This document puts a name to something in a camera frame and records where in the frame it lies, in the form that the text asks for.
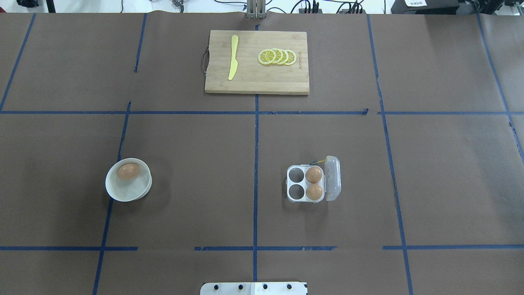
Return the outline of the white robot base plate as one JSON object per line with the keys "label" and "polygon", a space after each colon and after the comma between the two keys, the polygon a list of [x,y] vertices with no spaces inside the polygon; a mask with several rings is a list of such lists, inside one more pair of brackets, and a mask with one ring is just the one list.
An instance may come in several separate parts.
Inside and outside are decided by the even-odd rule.
{"label": "white robot base plate", "polygon": [[201,295],[307,295],[306,282],[210,282],[202,285]]}

